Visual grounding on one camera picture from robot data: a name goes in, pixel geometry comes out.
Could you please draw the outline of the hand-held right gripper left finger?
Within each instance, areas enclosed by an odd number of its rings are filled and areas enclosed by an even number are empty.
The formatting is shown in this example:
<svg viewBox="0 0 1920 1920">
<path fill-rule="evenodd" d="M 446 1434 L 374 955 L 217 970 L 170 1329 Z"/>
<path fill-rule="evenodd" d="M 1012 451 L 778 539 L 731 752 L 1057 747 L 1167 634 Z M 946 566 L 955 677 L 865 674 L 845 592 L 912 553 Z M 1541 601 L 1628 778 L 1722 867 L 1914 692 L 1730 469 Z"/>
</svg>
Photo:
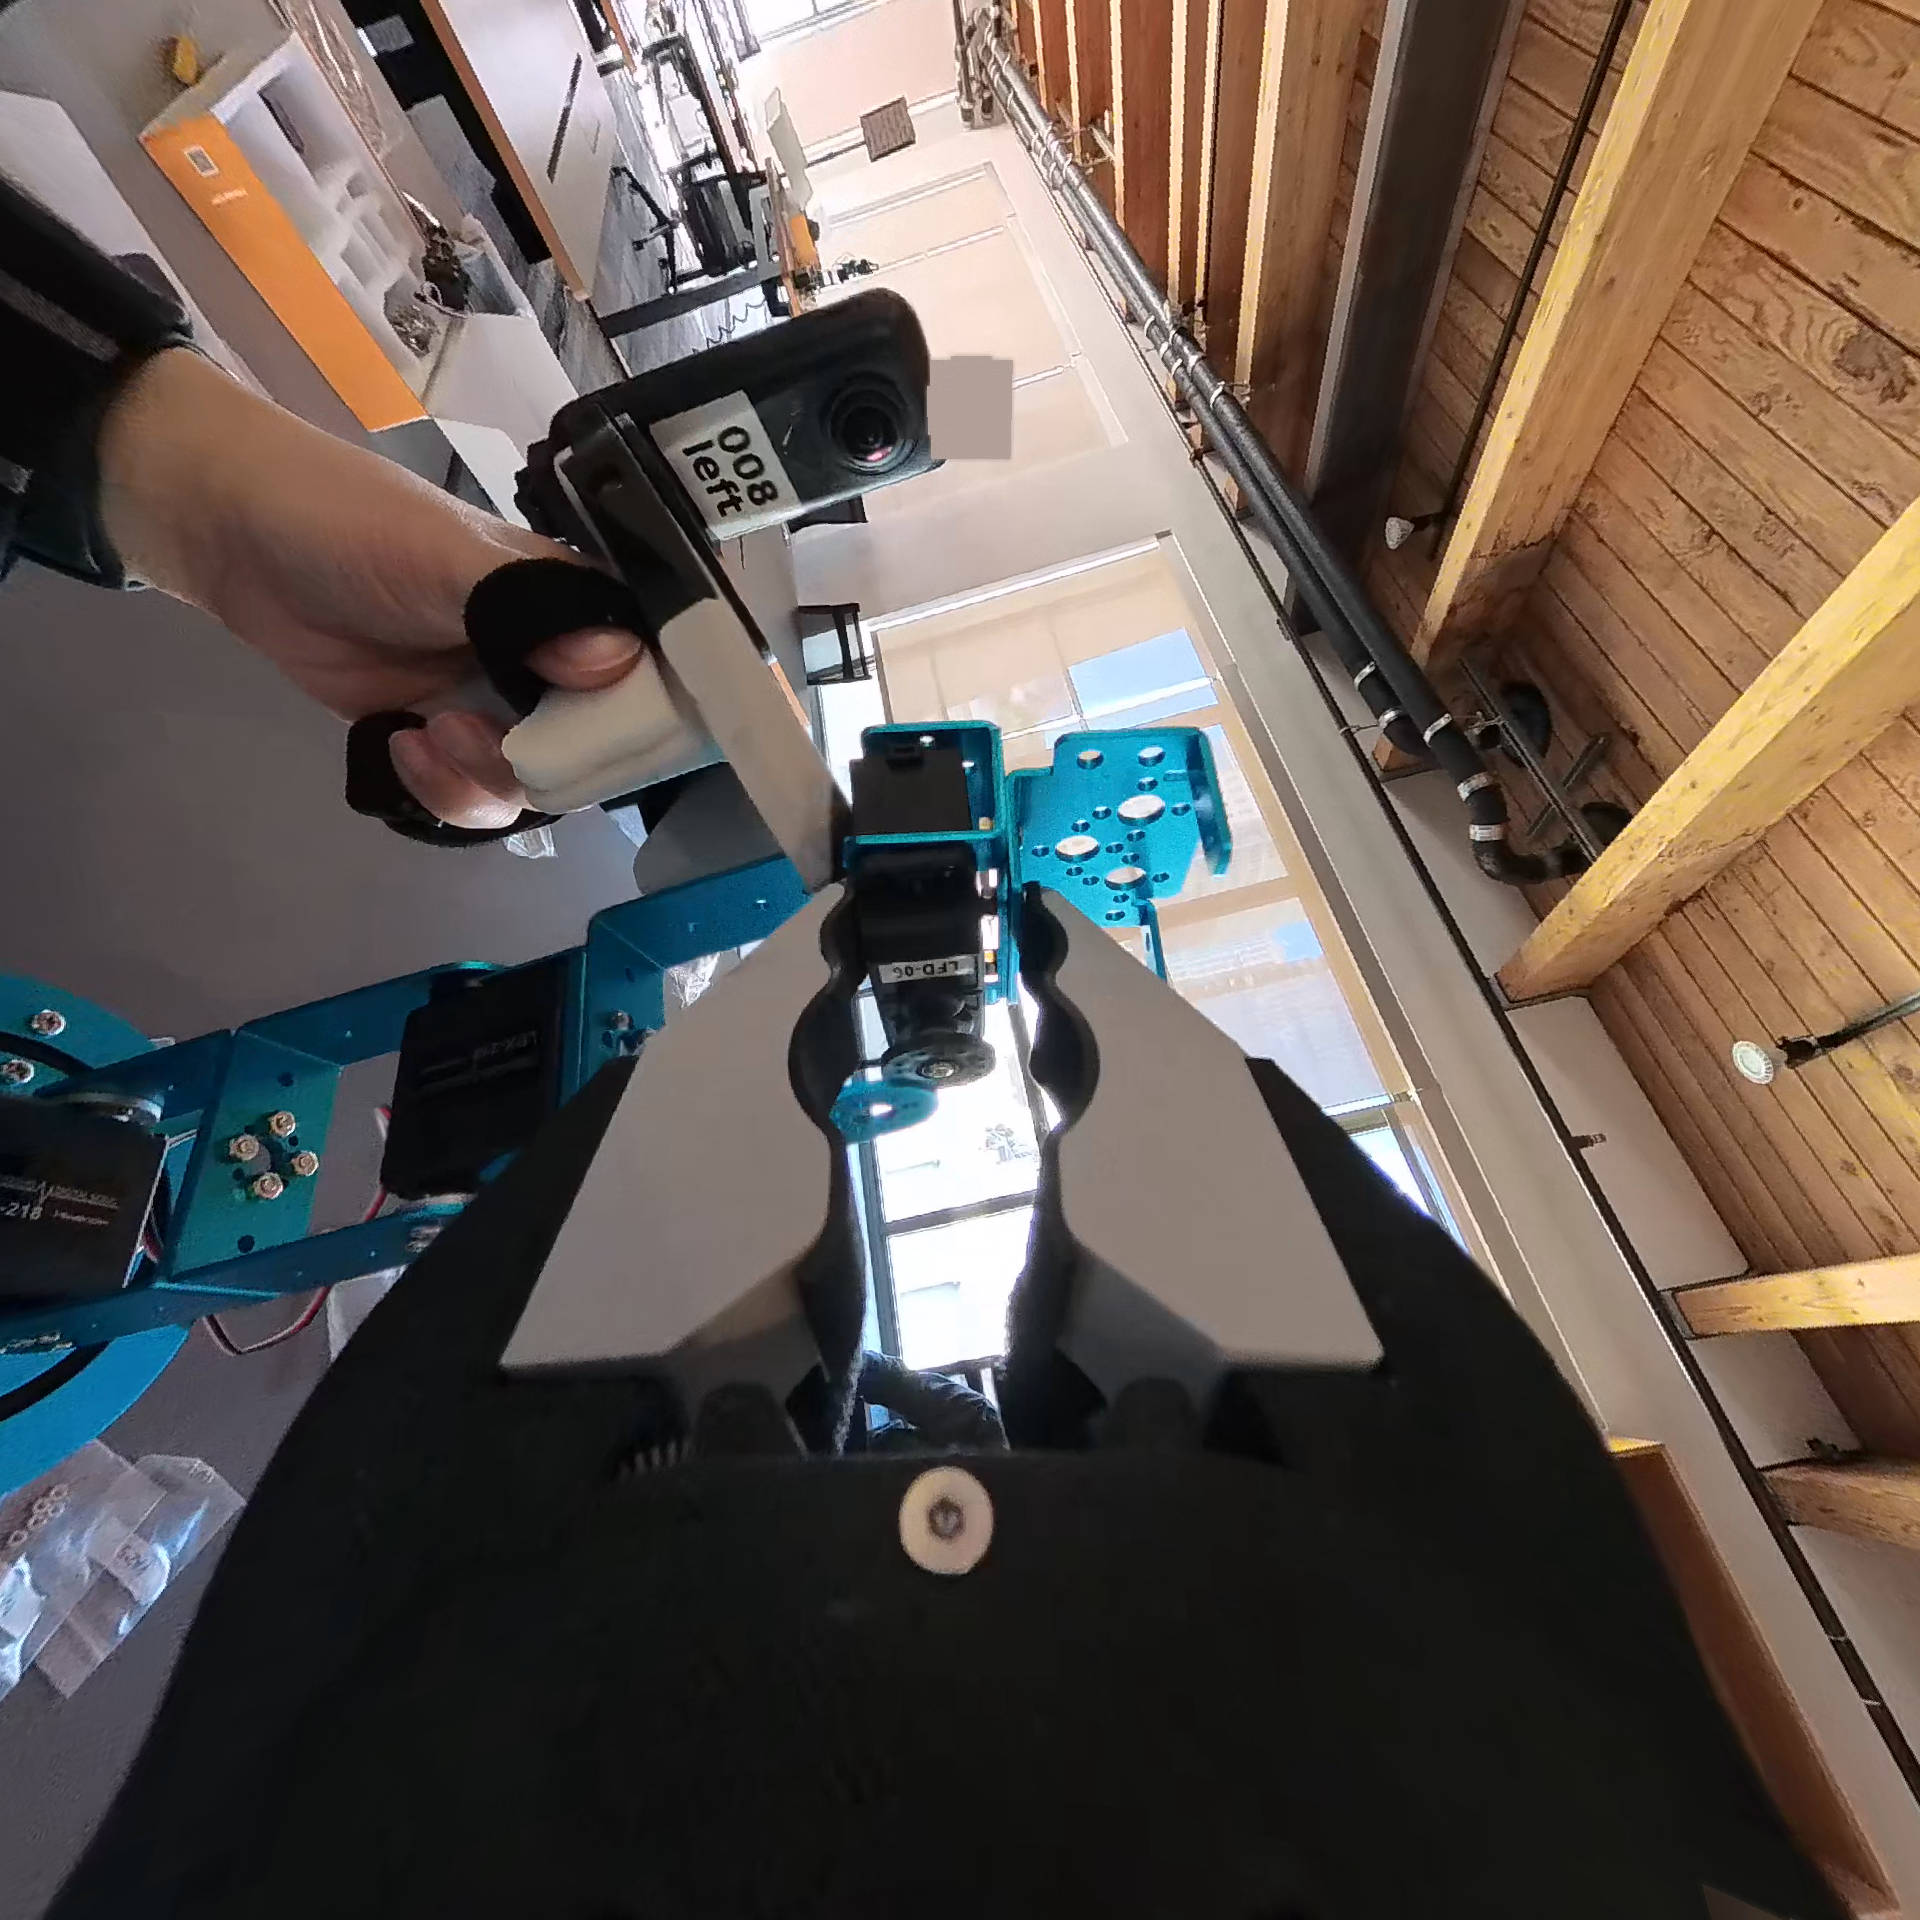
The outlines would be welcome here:
<svg viewBox="0 0 1920 1920">
<path fill-rule="evenodd" d="M 858 1064 L 858 922 L 833 881 L 651 1042 L 502 1348 L 508 1374 L 762 1389 L 851 1426 L 865 1258 L 828 1111 Z"/>
</svg>

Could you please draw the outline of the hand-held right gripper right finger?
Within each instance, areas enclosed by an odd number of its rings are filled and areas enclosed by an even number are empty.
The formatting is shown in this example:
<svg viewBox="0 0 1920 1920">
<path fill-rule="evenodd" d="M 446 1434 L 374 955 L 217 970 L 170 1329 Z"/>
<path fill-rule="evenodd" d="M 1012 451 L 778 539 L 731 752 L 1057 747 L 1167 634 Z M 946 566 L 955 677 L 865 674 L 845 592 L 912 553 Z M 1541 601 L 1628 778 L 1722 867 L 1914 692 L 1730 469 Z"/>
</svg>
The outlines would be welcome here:
<svg viewBox="0 0 1920 1920">
<path fill-rule="evenodd" d="M 1021 995 L 1056 1126 L 1010 1301 L 1010 1445 L 1084 1446 L 1140 1386 L 1207 1415 L 1234 1374 L 1375 1373 L 1381 1335 L 1246 1056 L 1040 881 Z"/>
</svg>

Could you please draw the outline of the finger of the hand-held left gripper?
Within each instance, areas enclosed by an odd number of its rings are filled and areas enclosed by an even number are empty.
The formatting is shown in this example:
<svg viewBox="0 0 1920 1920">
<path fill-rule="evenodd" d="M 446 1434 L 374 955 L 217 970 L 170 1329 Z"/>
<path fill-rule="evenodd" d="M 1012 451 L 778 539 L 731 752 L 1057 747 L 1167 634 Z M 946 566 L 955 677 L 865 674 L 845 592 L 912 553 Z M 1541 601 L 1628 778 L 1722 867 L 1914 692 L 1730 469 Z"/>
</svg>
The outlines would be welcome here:
<svg viewBox="0 0 1920 1920">
<path fill-rule="evenodd" d="M 712 752 L 731 767 L 803 890 L 837 881 L 851 811 L 778 660 L 762 653 L 726 595 L 644 588 L 640 609 L 666 683 L 691 701 Z"/>
<path fill-rule="evenodd" d="M 731 771 L 690 771 L 635 800 L 644 841 L 635 854 L 637 897 L 666 896 L 787 860 Z"/>
</svg>

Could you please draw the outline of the blue toy robot arm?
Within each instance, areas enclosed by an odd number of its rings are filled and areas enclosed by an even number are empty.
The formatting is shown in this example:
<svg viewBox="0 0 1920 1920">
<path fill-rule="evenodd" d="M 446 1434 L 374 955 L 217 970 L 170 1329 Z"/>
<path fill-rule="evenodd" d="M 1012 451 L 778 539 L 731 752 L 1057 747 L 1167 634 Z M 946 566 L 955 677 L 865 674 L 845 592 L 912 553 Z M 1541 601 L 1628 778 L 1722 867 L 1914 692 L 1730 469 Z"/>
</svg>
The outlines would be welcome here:
<svg viewBox="0 0 1920 1920">
<path fill-rule="evenodd" d="M 432 968 L 237 1029 L 155 1046 L 33 981 L 4 1017 L 4 1493 L 64 1464 L 228 1310 L 413 1264 L 587 1080 L 660 1033 L 676 963 L 753 943 L 803 904 L 783 857 L 601 910 L 519 968 Z M 318 1231 L 349 1067 L 396 1058 L 396 1211 Z"/>
</svg>

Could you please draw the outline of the person's left forearm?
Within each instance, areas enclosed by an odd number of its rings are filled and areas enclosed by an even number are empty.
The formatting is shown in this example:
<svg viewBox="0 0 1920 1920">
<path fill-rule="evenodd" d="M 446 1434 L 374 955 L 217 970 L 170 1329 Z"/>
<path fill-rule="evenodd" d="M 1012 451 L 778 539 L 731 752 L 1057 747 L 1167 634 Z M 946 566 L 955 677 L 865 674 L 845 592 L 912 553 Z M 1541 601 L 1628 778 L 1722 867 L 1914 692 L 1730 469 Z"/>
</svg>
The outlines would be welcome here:
<svg viewBox="0 0 1920 1920">
<path fill-rule="evenodd" d="M 97 442 L 111 404 L 191 315 L 161 264 L 111 256 L 4 179 L 4 567 L 33 561 L 127 588 L 101 521 Z"/>
</svg>

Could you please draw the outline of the grey wooden-edged desk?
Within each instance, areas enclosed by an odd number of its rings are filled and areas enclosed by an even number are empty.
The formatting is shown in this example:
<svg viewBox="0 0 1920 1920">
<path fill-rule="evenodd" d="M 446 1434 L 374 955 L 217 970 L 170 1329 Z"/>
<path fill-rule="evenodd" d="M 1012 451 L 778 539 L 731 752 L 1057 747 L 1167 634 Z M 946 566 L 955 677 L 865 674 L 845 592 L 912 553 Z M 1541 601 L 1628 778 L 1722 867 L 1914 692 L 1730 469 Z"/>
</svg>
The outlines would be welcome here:
<svg viewBox="0 0 1920 1920">
<path fill-rule="evenodd" d="M 566 290 L 599 286 L 612 170 L 623 165 L 612 91 L 574 3 L 425 3 Z"/>
</svg>

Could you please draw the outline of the person's left hand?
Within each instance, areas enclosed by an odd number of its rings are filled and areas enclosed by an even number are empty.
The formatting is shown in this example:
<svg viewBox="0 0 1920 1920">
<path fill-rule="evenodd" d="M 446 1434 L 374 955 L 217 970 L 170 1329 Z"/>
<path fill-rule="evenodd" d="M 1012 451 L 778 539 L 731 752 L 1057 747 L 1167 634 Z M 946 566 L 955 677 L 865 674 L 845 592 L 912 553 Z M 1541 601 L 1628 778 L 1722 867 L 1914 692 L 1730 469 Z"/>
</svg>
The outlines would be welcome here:
<svg viewBox="0 0 1920 1920">
<path fill-rule="evenodd" d="M 101 527 L 137 584 L 217 619 L 343 722 L 425 717 L 389 758 L 454 831 L 508 831 L 505 722 L 468 705 L 465 609 L 508 561 L 581 561 L 164 351 L 97 436 Z"/>
</svg>

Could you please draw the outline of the orange white kit box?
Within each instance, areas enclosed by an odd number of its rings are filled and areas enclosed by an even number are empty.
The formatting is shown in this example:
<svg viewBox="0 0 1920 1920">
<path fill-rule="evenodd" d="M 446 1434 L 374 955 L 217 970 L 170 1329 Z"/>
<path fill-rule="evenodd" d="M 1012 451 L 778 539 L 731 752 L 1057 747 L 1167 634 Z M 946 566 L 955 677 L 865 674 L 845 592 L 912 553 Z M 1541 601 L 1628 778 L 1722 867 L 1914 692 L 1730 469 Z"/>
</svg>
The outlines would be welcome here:
<svg viewBox="0 0 1920 1920">
<path fill-rule="evenodd" d="M 563 362 L 490 235 L 396 183 L 337 70 L 320 28 L 235 43 L 137 141 L 360 427 L 528 446 L 574 394 Z"/>
</svg>

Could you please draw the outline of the thick black ceiling pipes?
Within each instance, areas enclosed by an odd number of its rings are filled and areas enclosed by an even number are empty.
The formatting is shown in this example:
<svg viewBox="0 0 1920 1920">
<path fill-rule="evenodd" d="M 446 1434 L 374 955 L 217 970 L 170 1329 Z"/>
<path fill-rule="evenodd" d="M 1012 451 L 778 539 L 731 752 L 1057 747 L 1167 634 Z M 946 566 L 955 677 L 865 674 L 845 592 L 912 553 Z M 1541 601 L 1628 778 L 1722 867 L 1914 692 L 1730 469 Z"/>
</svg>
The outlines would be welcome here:
<svg viewBox="0 0 1920 1920">
<path fill-rule="evenodd" d="M 1549 773 L 1541 756 L 1511 718 L 1511 708 L 1496 701 L 1496 738 L 1511 747 L 1522 771 L 1541 788 L 1549 815 L 1570 831 L 1570 835 L 1549 854 L 1524 854 L 1514 845 L 1502 778 L 1477 746 L 1477 731 L 1452 718 L 1427 669 L 1413 664 L 1407 646 L 1375 611 L 1355 567 L 1334 553 L 1328 532 L 1313 517 L 1307 495 L 1282 478 L 1282 467 L 1229 378 L 1210 370 L 1120 224 L 1105 210 L 1098 190 L 1067 157 L 1061 134 L 1053 128 L 1047 112 L 1021 74 L 1016 43 L 999 15 L 999 3 L 957 6 L 961 74 L 974 91 L 983 91 L 1018 134 L 1067 228 L 1116 295 L 1122 319 L 1140 333 L 1158 370 L 1169 377 L 1176 394 L 1188 404 L 1188 416 L 1202 432 L 1205 451 L 1210 451 L 1238 484 L 1254 527 L 1265 529 L 1266 542 L 1277 550 L 1290 588 L 1301 592 L 1304 609 L 1363 696 L 1381 742 L 1452 782 L 1471 820 L 1471 848 L 1486 880 L 1510 890 L 1528 890 L 1570 881 L 1586 872 L 1607 848 L 1607 841 L 1594 831 L 1586 807 L 1575 804 L 1566 788 Z"/>
</svg>

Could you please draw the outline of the small clear bag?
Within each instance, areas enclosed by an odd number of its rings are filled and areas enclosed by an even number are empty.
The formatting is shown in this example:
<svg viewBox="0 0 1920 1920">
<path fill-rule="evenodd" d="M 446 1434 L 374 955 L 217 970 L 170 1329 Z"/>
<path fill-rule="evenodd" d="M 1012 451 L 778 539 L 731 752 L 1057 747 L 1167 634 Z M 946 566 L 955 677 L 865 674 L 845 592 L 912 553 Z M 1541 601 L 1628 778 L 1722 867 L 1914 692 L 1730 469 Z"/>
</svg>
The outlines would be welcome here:
<svg viewBox="0 0 1920 1920">
<path fill-rule="evenodd" d="M 74 1699 L 109 1666 L 246 1510 L 198 1456 L 105 1461 L 101 1493 L 71 1495 L 63 1514 L 74 1523 L 64 1588 L 49 1597 L 53 1622 L 37 1629 L 33 1668 L 59 1699 Z"/>
<path fill-rule="evenodd" d="M 57 1469 L 4 1499 L 4 1699 L 86 1588 L 77 1472 Z"/>
</svg>

